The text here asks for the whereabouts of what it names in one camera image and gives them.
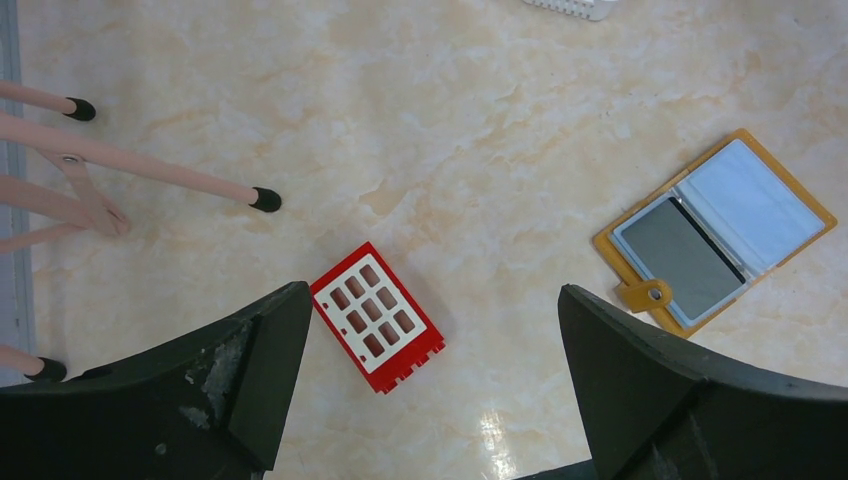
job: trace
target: black rubber foot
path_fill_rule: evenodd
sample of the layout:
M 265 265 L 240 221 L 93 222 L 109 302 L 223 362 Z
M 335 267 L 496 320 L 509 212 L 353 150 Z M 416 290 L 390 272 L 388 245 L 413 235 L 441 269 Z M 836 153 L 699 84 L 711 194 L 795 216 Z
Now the black rubber foot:
M 259 198 L 256 203 L 250 204 L 251 207 L 270 213 L 276 212 L 283 206 L 283 199 L 277 192 L 262 187 L 253 187 L 253 189 L 259 192 Z
M 57 362 L 56 360 L 44 357 L 38 358 L 44 360 L 44 368 L 33 376 L 24 375 L 25 377 L 33 382 L 61 382 L 65 379 L 65 375 L 68 374 L 68 369 L 65 368 L 65 365 L 63 365 L 62 362 Z
M 94 105 L 81 98 L 66 98 L 77 105 L 77 109 L 74 113 L 66 113 L 66 117 L 71 117 L 74 120 L 79 120 L 80 122 L 90 122 L 94 120 L 94 116 L 97 115 L 97 110 L 94 108 Z

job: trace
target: marble floor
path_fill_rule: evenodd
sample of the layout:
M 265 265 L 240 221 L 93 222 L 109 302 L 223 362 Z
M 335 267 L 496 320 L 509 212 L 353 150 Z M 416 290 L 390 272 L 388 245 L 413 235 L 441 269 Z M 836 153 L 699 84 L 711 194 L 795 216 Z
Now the marble floor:
M 134 229 L 33 249 L 40 354 L 78 374 L 315 280 L 366 240 L 445 334 L 375 395 L 316 315 L 269 479 L 504 480 L 587 458 L 559 288 L 609 297 L 590 237 L 737 127 L 848 221 L 840 0 L 622 0 L 600 23 L 521 0 L 19 11 L 24 82 L 100 109 L 29 118 L 286 202 L 268 215 L 92 168 Z M 848 386 L 846 278 L 838 227 L 692 340 Z

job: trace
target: yellow strap tab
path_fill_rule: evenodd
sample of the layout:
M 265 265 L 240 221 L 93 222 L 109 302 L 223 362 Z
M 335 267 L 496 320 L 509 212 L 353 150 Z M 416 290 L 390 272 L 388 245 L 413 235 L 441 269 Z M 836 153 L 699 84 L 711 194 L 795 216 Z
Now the yellow strap tab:
M 657 278 L 635 285 L 622 282 L 615 287 L 615 293 L 633 313 L 663 308 L 671 303 L 672 298 L 671 287 Z

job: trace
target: red plastic frame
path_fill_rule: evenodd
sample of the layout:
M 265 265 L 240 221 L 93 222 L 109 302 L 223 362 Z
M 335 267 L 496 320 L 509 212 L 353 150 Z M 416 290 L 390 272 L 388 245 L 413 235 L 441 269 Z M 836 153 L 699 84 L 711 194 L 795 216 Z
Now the red plastic frame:
M 424 332 L 419 334 L 415 339 L 412 340 L 408 345 L 403 347 L 400 351 L 395 353 L 391 358 L 386 360 L 385 363 L 377 367 L 372 373 L 368 373 L 365 371 L 365 368 L 360 363 L 359 359 L 356 357 L 356 354 L 350 349 L 347 345 L 347 342 L 344 341 L 344 338 L 339 332 L 333 322 L 330 320 L 327 312 L 324 310 L 323 305 L 320 304 L 315 299 L 315 294 L 323 290 L 327 285 L 330 284 L 333 280 L 338 278 L 348 269 L 350 269 L 356 262 L 361 260 L 366 255 L 371 254 L 374 256 L 374 259 L 383 268 L 388 275 L 389 280 L 395 284 L 398 290 L 400 290 L 401 294 L 403 294 L 404 299 L 409 303 L 418 317 L 421 318 L 421 321 L 424 322 L 424 325 L 427 327 Z M 401 283 L 401 281 L 397 278 L 395 273 L 383 259 L 377 249 L 371 245 L 371 242 L 366 242 L 361 247 L 357 248 L 356 251 L 347 256 L 344 260 L 341 261 L 338 265 L 333 267 L 329 272 L 324 274 L 321 278 L 315 281 L 310 287 L 310 291 L 312 292 L 312 303 L 315 305 L 315 309 L 318 310 L 318 313 L 321 314 L 321 318 L 324 319 L 324 323 L 330 327 L 330 331 L 333 332 L 333 335 L 336 336 L 336 339 L 342 345 L 342 347 L 347 352 L 350 359 L 356 365 L 356 368 L 362 373 L 362 376 L 365 377 L 365 380 L 368 381 L 368 384 L 371 385 L 371 388 L 374 389 L 375 392 L 383 392 L 389 393 L 393 388 L 397 386 L 397 382 L 399 380 L 404 380 L 410 375 L 412 375 L 413 367 L 420 367 L 427 363 L 427 360 L 430 359 L 430 353 L 438 353 L 441 349 L 445 348 L 445 339 L 439 330 L 433 325 L 430 321 L 430 318 L 424 314 L 424 311 L 418 305 L 418 302 L 412 298 L 412 295 L 409 294 L 409 291 L 406 287 Z

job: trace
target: red and white plastic piece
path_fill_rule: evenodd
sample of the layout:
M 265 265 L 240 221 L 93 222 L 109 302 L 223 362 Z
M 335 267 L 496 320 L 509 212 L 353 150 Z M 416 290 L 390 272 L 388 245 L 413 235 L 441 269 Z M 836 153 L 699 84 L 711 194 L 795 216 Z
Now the red and white plastic piece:
M 371 243 L 310 287 L 315 308 L 375 392 L 389 393 L 445 348 L 439 330 Z

